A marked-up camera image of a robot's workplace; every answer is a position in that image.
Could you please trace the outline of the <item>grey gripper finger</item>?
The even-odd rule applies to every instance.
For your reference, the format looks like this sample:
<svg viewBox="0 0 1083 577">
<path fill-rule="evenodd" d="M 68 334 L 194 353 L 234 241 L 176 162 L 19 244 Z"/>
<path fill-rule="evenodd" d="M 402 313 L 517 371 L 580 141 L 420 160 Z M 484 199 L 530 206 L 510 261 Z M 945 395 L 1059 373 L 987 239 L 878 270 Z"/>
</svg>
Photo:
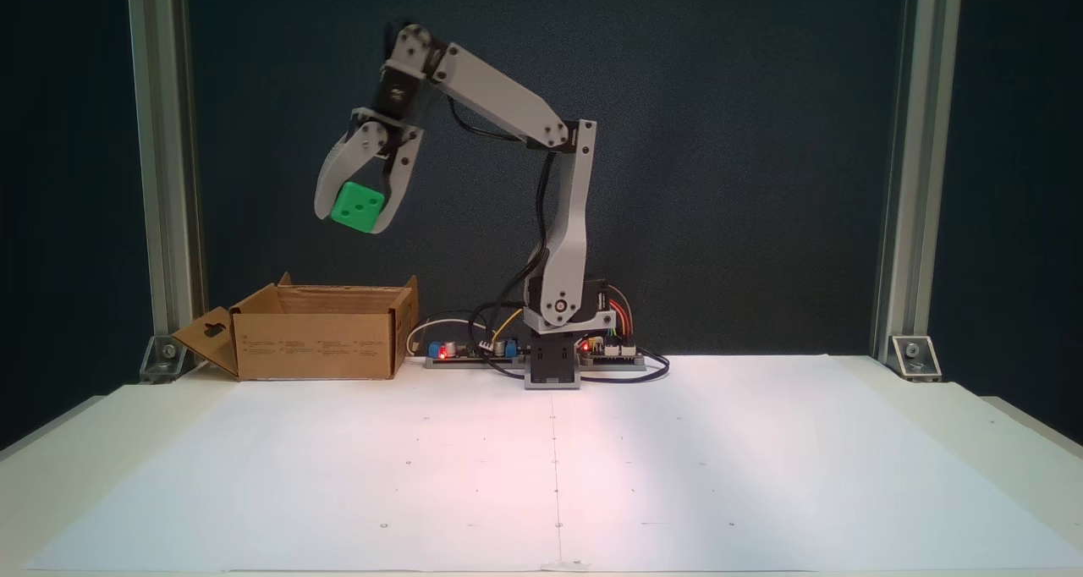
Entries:
<svg viewBox="0 0 1083 577">
<path fill-rule="evenodd" d="M 314 212 L 317 218 L 332 215 L 332 206 L 347 181 L 355 176 L 371 158 L 384 157 L 392 126 L 371 117 L 367 110 L 351 113 L 345 133 L 338 139 L 322 163 L 315 187 Z"/>
<path fill-rule="evenodd" d="M 393 144 L 389 144 L 382 170 L 384 204 L 371 227 L 373 234 L 381 234 L 393 222 L 399 207 L 409 191 L 414 165 L 421 148 L 423 129 L 405 127 Z"/>
</svg>

